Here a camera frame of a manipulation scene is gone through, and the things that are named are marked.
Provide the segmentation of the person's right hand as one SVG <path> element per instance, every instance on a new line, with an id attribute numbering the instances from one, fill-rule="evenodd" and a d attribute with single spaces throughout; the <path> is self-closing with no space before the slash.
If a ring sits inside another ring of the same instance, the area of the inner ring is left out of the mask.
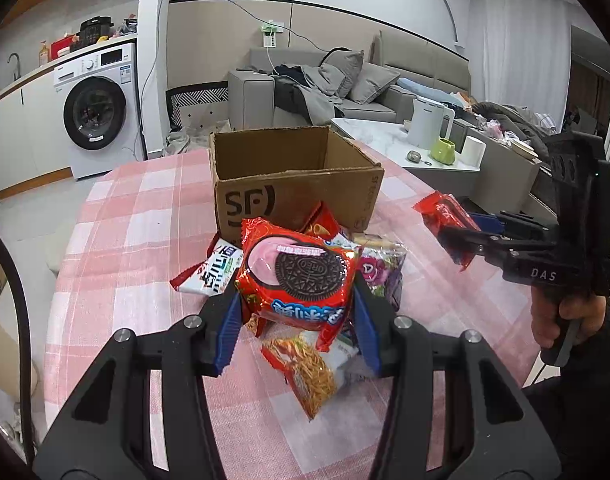
<path id="1" fill-rule="evenodd" d="M 608 303 L 605 296 L 568 296 L 560 302 L 555 302 L 537 287 L 532 287 L 530 294 L 532 333 L 541 348 L 551 348 L 559 338 L 561 327 L 556 322 L 557 318 L 580 322 L 576 336 L 578 344 L 596 334 L 603 325 Z"/>

